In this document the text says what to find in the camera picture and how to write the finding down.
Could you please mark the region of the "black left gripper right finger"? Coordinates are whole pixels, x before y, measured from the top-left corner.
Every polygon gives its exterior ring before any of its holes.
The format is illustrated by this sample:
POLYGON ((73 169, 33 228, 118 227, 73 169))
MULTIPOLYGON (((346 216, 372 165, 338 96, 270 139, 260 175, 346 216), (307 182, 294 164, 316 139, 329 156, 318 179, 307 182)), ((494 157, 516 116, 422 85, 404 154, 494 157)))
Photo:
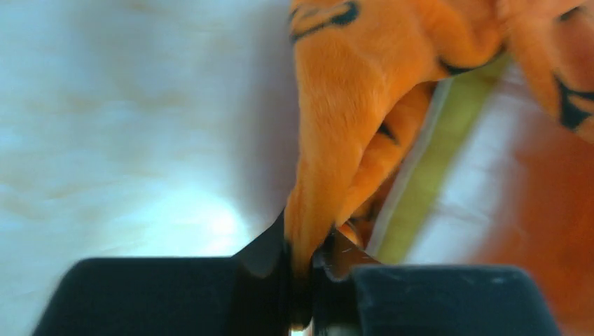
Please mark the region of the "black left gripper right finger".
POLYGON ((312 258, 314 335, 559 335, 517 267, 384 265, 332 232, 312 258))

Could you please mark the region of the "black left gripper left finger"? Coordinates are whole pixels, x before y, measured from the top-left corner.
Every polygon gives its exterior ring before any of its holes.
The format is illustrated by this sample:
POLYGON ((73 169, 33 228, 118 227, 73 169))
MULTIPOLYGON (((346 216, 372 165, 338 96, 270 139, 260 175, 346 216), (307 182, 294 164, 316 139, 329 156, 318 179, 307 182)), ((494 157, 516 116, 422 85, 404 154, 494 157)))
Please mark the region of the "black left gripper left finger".
POLYGON ((227 257, 87 258, 35 335, 288 335, 283 220, 227 257))

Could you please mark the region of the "white pillow yellow edge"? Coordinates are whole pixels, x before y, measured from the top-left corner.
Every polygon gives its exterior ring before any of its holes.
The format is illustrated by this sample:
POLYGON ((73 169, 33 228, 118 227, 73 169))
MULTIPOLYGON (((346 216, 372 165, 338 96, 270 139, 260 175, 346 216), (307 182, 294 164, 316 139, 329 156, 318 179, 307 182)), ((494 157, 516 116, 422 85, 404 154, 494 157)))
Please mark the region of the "white pillow yellow edge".
POLYGON ((534 106, 509 56, 439 83, 368 254, 388 264, 470 260, 494 226, 520 112, 534 106))

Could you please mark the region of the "orange patterned pillowcase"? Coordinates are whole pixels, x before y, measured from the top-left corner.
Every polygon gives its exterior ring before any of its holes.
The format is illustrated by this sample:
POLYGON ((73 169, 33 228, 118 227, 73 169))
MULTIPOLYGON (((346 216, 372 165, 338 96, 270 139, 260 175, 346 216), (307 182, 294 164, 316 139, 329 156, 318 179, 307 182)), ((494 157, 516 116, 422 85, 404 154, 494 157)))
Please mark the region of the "orange patterned pillowcase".
POLYGON ((548 120, 519 113, 496 228, 473 259, 528 269, 564 335, 593 334, 593 2, 294 1, 300 108, 284 215, 297 285, 418 139, 434 86, 508 53, 548 120))

